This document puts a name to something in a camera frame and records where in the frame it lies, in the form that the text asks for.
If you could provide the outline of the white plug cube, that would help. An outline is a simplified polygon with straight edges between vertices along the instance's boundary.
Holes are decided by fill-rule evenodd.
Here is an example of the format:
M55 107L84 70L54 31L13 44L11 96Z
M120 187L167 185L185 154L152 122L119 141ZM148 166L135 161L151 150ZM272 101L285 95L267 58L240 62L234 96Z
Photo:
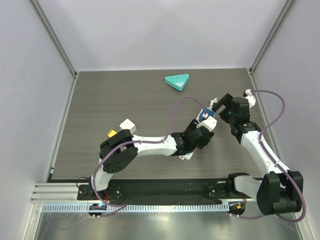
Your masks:
M119 128L121 130L129 130L131 134L137 130L136 125L128 118L119 125Z

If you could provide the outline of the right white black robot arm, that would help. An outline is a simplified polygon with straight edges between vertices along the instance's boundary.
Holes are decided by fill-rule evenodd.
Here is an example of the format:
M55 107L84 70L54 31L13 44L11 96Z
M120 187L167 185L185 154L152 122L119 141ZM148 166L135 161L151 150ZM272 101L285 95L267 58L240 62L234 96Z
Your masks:
M256 200L260 212L267 215L280 215L304 211L304 179L299 171L291 171L272 151L266 142L263 131L251 121L250 109L256 99L251 90L242 97L225 94L214 99L211 109L229 125L230 131L238 142L249 152L263 175L258 181L244 173L229 175L231 182L225 185L226 194L237 198L242 193Z

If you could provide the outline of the yellow plug cube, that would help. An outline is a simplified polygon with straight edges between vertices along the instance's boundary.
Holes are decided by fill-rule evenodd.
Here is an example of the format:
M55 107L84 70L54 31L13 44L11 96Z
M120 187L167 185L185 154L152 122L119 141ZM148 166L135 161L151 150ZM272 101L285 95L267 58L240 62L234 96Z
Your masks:
M114 129L110 129L108 132L107 132L107 137L108 138L111 138L113 136L115 136L117 134L117 131L115 131Z

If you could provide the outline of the white power strip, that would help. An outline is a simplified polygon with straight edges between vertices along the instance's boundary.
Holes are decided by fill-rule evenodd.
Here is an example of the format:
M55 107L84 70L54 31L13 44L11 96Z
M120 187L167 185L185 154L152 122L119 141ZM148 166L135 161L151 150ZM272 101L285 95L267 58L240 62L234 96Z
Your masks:
M214 135L213 130L217 126L215 112L209 107L206 110L201 110L197 117L189 124L183 132L182 140L187 147L187 152L180 153L178 157L181 160L189 161L196 149L202 149L211 140Z

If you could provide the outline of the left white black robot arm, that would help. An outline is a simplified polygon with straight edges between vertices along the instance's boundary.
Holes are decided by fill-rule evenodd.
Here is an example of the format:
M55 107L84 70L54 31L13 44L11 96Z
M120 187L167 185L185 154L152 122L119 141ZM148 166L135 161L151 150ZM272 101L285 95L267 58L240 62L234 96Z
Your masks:
M123 171L135 158L144 156L178 156L189 161L196 149L203 149L214 136L217 120L193 119L183 132L167 136L145 137L122 129L100 144L99 164L90 177L88 193L95 200L106 195L112 176Z

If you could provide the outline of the teal triangular socket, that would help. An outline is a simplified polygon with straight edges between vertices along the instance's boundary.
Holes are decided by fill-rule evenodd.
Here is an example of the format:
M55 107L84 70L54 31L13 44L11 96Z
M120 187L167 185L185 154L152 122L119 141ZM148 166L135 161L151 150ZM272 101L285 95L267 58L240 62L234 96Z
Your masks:
M179 75L166 76L164 78L164 82L172 88L176 89L177 91L181 92L187 85L189 79L190 75L185 73Z

